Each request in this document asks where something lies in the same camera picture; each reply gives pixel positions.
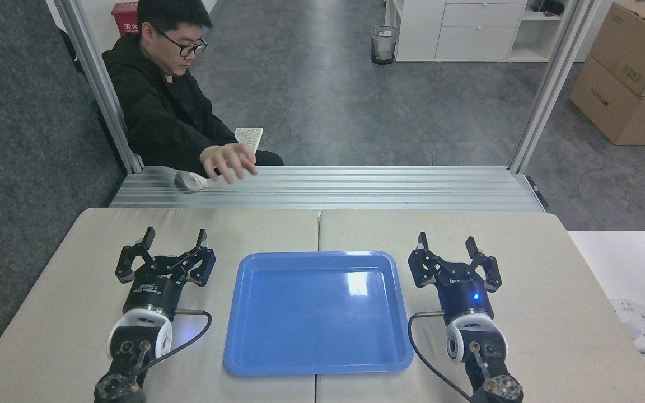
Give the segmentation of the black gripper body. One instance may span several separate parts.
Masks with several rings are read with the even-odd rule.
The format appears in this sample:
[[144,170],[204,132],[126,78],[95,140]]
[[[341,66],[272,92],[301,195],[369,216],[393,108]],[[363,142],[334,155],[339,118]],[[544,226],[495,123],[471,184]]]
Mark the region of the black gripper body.
[[156,268],[144,265],[136,270],[133,285],[123,306],[123,313],[136,308],[156,311],[169,320],[175,317],[186,274],[174,268],[177,257],[157,256]]
[[476,272],[455,279],[441,270],[437,275],[437,292],[445,323],[471,313],[483,313],[494,319],[484,280]]

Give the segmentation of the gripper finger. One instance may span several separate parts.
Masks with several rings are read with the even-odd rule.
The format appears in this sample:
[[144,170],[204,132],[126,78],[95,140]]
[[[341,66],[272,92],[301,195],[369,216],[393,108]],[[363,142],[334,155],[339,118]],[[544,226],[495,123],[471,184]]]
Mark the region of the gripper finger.
[[487,256],[479,250],[473,236],[468,237],[465,242],[465,246],[468,250],[469,257],[471,258],[468,271],[475,272],[476,268],[481,266],[485,273],[484,288],[491,293],[496,292],[502,285],[496,257]]
[[141,272],[145,269],[156,270],[156,262],[148,252],[153,245],[155,234],[153,227],[148,227],[146,234],[140,241],[133,246],[123,247],[115,270],[115,275],[120,283],[129,283],[134,280],[135,273],[132,266],[136,257],[143,258],[144,264],[139,268]]
[[199,287],[207,285],[217,258],[213,249],[208,247],[207,231],[201,229],[195,246],[175,257],[169,265],[171,278],[177,282],[192,282]]
[[417,247],[410,253],[408,263],[417,288],[426,285],[439,288],[448,283],[448,262],[428,249],[425,232],[419,234]]

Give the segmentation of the person's hand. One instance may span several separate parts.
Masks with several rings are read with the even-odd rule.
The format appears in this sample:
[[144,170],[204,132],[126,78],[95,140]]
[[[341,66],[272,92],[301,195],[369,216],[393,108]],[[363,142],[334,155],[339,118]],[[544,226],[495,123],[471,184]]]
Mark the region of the person's hand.
[[204,166],[205,174],[213,181],[223,176],[225,182],[232,184],[235,179],[231,170],[238,180],[242,180],[246,172],[258,175],[253,149],[244,143],[209,146],[200,153],[199,160]]

